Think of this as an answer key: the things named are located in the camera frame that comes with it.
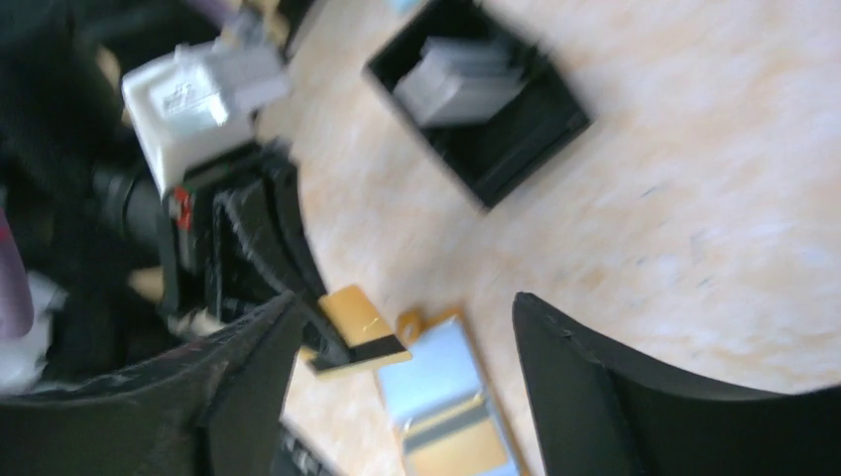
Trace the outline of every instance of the black box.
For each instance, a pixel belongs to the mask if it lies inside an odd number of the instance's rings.
[[[488,122],[423,128],[394,96],[398,81],[421,61],[427,37],[489,40],[506,45],[526,87]],[[397,110],[468,188],[490,208],[577,137],[590,119],[548,55],[471,0],[430,0],[366,69]]]

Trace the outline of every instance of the curved black panel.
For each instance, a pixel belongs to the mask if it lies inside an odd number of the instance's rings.
[[[0,474],[206,475],[203,443],[223,431],[240,452],[232,455],[226,448],[222,456],[263,469],[242,468],[240,474],[267,474],[274,456],[267,448],[277,438],[279,408],[299,347],[300,301],[287,293],[206,339],[75,391],[0,399],[0,439],[8,443],[0,447]],[[231,389],[232,382],[242,388]],[[225,391],[217,399],[220,386]],[[243,391],[254,398],[244,403]],[[208,408],[224,415],[199,429]],[[241,422],[225,418],[236,410],[243,421],[256,422],[247,434],[235,432]],[[250,446],[241,444],[249,441]]]
[[[518,294],[514,326],[549,475],[841,474],[841,388],[701,377]]]

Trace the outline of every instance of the white connector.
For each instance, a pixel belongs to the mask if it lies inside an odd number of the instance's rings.
[[[178,47],[123,77],[123,97],[158,192],[190,169],[253,141],[251,114],[289,94],[275,47]]]

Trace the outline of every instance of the white plastic part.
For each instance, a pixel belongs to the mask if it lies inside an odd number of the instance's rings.
[[[268,45],[178,47],[123,77],[123,97],[158,192],[254,140],[251,113],[289,93]]]
[[[35,321],[24,337],[0,342],[0,395],[29,392],[44,371],[51,343],[52,311],[61,308],[66,293],[47,278],[29,274]]]

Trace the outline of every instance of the purple object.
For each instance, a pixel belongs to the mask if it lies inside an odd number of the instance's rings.
[[[0,342],[26,335],[35,311],[24,263],[0,208]]]

